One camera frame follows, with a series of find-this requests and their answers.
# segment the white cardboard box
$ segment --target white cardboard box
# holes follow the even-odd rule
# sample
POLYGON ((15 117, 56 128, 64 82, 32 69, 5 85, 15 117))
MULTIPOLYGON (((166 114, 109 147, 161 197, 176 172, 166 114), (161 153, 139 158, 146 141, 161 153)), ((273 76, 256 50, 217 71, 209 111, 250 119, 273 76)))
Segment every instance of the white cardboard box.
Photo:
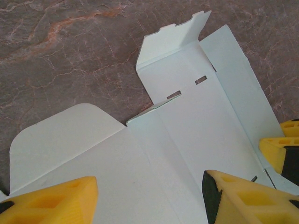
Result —
POLYGON ((189 224, 207 223, 206 169, 299 195, 258 150, 260 138, 283 132, 230 29, 198 41, 209 15, 144 38, 136 70, 155 105, 128 127, 80 104, 19 133, 10 148, 11 196, 94 175, 95 224, 189 224))

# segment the black rubber edge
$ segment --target black rubber edge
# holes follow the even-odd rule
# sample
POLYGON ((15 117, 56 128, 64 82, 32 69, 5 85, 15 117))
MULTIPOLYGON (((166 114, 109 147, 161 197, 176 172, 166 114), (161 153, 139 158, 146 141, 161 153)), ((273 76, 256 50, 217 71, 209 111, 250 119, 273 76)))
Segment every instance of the black rubber edge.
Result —
POLYGON ((299 201, 296 200, 290 200, 290 202, 299 209, 299 201))
POLYGON ((219 204, 222 196, 222 190, 219 192, 215 179, 204 172, 202 179, 202 195, 205 201, 206 216, 209 224, 214 224, 216 221, 219 204))
POLYGON ((285 162, 281 175, 299 186, 299 146, 285 146, 285 162))
POLYGON ((0 214, 2 212, 5 212, 7 209, 9 209, 13 205, 14 205, 13 201, 7 201, 7 202, 0 203, 0 214))

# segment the square hole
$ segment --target square hole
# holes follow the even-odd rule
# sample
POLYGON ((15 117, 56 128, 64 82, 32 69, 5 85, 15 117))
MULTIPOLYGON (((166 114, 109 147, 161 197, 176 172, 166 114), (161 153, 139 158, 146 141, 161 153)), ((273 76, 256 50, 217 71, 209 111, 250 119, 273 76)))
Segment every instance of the square hole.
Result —
POLYGON ((298 224, 298 220, 288 213, 259 213, 256 217, 263 224, 298 224))
POLYGON ((279 144, 290 144, 291 140, 289 139, 282 139, 279 141, 279 144))
POLYGON ((268 195, 259 191, 244 191, 238 193, 239 198, 248 206, 274 205, 268 195))
POLYGON ((8 224, 39 224, 44 218, 44 215, 16 215, 8 224))
POLYGON ((206 76, 203 76, 201 78, 199 78, 198 80, 195 81, 195 84, 198 85, 199 83, 202 83, 203 81, 205 81, 207 79, 206 76))
POLYGON ((43 209, 53 209, 55 208, 62 200, 64 196, 43 196, 32 203, 29 204, 29 208, 43 208, 43 209))
POLYGON ((290 123, 290 124, 286 124, 285 127, 294 127, 295 124, 294 123, 290 123))
POLYGON ((182 92, 181 92, 180 90, 179 90, 179 91, 176 91, 175 93, 169 95, 169 96, 167 97, 167 99, 171 99, 171 98, 176 97, 176 96, 181 95, 181 94, 182 94, 182 92))
POLYGON ((221 178, 225 182, 235 182, 235 180, 233 178, 229 177, 229 176, 222 176, 221 178))

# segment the white cardboard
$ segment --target white cardboard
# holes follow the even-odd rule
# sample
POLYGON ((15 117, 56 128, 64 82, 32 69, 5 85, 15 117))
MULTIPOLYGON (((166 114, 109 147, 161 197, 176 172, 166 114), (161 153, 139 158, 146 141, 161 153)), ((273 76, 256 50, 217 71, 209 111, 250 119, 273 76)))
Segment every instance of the white cardboard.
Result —
POLYGON ((260 138, 283 135, 231 31, 224 26, 197 40, 209 15, 144 38, 136 70, 156 105, 127 128, 84 104, 22 131, 10 152, 12 196, 94 175, 94 223, 139 224, 207 223, 206 169, 257 175, 272 187, 266 168, 277 188, 299 194, 256 154, 260 138), (166 100, 176 91, 182 94, 166 100))
POLYGON ((75 158, 125 126, 91 104, 79 104, 20 132, 10 147, 10 192, 75 158))

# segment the marble surface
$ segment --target marble surface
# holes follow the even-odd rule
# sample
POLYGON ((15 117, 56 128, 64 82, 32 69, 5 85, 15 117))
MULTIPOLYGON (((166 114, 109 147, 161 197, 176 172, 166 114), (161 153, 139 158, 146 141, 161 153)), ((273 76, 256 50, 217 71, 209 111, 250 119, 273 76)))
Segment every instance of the marble surface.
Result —
POLYGON ((0 185, 24 128, 75 104, 120 122, 152 105, 135 72, 143 36, 212 10, 200 39, 228 24, 280 122, 299 117, 297 0, 0 2, 0 185))

